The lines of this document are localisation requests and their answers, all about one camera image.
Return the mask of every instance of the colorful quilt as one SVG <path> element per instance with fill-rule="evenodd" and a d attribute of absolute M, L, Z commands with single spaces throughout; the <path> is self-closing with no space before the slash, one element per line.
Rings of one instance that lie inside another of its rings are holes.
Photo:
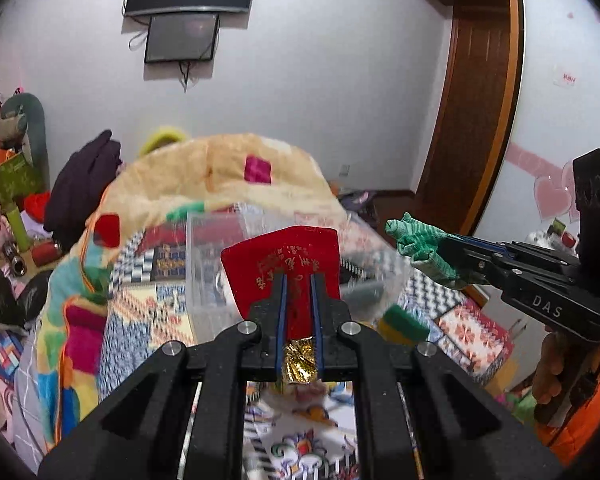
<path fill-rule="evenodd" d="M 129 164 L 110 184 L 80 241 L 49 281 L 36 345 L 48 448 L 98 402 L 96 372 L 107 323 L 109 276 L 121 248 L 93 243 L 95 221 L 103 214 L 117 214 L 121 240 L 128 240 L 183 206 L 196 203 L 199 210 L 217 210 L 237 202 L 286 214 L 345 215 L 311 156 L 254 134 L 166 146 Z M 116 270 L 121 280 L 126 270 Z M 142 277 L 142 272 L 141 267 L 132 268 L 129 280 L 138 273 Z"/>

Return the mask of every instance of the human hand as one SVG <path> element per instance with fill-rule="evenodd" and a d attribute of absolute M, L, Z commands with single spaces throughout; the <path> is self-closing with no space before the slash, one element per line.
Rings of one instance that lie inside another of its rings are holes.
<path fill-rule="evenodd" d="M 545 330 L 549 332 L 551 329 L 545 327 Z M 558 380 L 558 375 L 564 368 L 566 349 L 566 338 L 557 332 L 551 332 L 544 338 L 531 390 L 538 404 L 548 404 L 551 399 L 560 394 L 562 385 Z M 600 345 L 595 347 L 592 353 L 591 369 L 596 370 L 600 364 Z"/>

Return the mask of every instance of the wooden baseboard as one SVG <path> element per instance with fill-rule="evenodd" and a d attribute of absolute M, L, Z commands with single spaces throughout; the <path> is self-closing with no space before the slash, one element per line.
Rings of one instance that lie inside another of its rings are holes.
<path fill-rule="evenodd" d="M 409 197 L 415 198 L 416 194 L 411 189 L 379 189 L 376 190 L 376 196 L 379 197 Z"/>

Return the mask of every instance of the sticker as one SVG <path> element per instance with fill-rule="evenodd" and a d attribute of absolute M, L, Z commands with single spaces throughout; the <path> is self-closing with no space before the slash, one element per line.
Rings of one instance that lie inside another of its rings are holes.
<path fill-rule="evenodd" d="M 554 66 L 554 85 L 561 88 L 571 88 L 576 84 L 576 76 L 561 65 Z"/>

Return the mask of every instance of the orange sleeve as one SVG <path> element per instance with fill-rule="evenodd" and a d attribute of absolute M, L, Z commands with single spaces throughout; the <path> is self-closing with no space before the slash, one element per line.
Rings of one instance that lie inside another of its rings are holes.
<path fill-rule="evenodd" d="M 590 439 L 600 423 L 600 383 L 596 393 L 582 406 L 564 428 L 558 439 L 551 446 L 563 466 L 571 460 Z M 554 436 L 557 428 L 549 428 L 544 424 L 536 424 L 536 433 L 540 441 L 546 446 Z"/>

